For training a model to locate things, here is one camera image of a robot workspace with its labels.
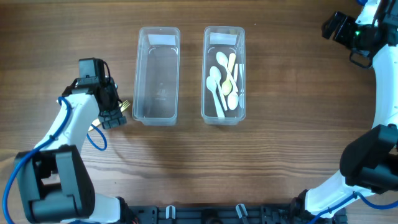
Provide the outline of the cream yellow plastic fork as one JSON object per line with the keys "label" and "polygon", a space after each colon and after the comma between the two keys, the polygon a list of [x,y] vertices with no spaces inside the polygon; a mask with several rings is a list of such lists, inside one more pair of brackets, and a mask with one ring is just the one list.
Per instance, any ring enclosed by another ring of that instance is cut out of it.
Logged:
{"label": "cream yellow plastic fork", "polygon": [[[123,101],[122,103],[120,103],[119,105],[120,105],[121,112],[124,112],[126,109],[128,109],[128,107],[131,105],[131,103],[128,100],[126,100],[126,101]],[[100,124],[101,124],[101,122],[99,121],[99,119],[98,118],[95,119],[92,122],[91,126],[89,127],[88,132],[94,130],[93,127],[94,126],[98,127]]]}

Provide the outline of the translucent white plastic spoon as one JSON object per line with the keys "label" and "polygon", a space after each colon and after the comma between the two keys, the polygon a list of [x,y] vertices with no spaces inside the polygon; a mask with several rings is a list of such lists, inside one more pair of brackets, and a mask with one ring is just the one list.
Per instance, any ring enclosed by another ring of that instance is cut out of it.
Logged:
{"label": "translucent white plastic spoon", "polygon": [[226,111],[228,109],[223,92],[222,92],[222,88],[220,85],[220,81],[221,81],[221,72],[220,70],[216,67],[216,66],[212,66],[210,68],[210,76],[213,77],[216,81],[216,85],[218,87],[218,92],[219,92],[219,96],[221,99],[221,103],[223,105],[224,110]]}

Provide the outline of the cream yellow plastic spoon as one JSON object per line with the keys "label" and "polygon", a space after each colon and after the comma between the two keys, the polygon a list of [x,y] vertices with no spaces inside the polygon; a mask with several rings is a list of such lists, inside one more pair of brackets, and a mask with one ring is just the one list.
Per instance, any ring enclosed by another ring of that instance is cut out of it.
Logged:
{"label": "cream yellow plastic spoon", "polygon": [[219,55],[221,65],[224,66],[226,70],[226,80],[222,84],[222,91],[224,96],[228,96],[231,91],[234,90],[234,86],[236,85],[231,74],[231,69],[233,68],[236,60],[236,54],[231,53],[229,58],[227,58],[223,52],[219,52]]}

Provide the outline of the white spoon low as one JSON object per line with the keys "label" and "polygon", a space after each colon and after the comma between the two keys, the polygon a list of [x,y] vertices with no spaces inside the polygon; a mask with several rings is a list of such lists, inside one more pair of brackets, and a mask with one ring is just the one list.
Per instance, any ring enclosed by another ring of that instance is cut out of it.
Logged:
{"label": "white spoon low", "polygon": [[216,60],[217,60],[217,62],[220,65],[222,65],[225,68],[226,73],[227,73],[227,78],[230,80],[230,82],[232,84],[233,91],[237,92],[238,88],[237,88],[236,82],[234,81],[233,76],[232,76],[231,72],[228,69],[228,58],[227,58],[227,56],[223,52],[217,52],[216,53]]}

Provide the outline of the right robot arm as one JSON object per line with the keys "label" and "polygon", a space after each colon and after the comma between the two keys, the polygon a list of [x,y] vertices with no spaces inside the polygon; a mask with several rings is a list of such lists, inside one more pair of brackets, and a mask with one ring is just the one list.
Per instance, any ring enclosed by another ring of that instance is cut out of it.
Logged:
{"label": "right robot arm", "polygon": [[290,204],[289,218],[316,223],[330,219],[347,205],[362,200],[376,210],[397,207],[397,202],[376,205],[369,196],[397,191],[397,1],[359,1],[357,18],[335,12],[322,25],[322,36],[360,55],[376,76],[376,108],[372,128],[344,149],[340,168],[316,188],[304,190]]}

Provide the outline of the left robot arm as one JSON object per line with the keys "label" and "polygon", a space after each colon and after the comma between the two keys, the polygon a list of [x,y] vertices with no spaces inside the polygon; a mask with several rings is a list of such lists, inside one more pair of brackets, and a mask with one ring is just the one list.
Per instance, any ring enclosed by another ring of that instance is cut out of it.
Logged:
{"label": "left robot arm", "polygon": [[104,60],[81,59],[79,71],[80,76],[58,98],[61,109],[48,133],[33,150],[18,153],[14,160],[2,200],[8,222],[7,198],[14,180],[31,223],[122,220],[123,202],[95,193],[80,152],[94,120],[111,129],[124,125],[126,117]]}

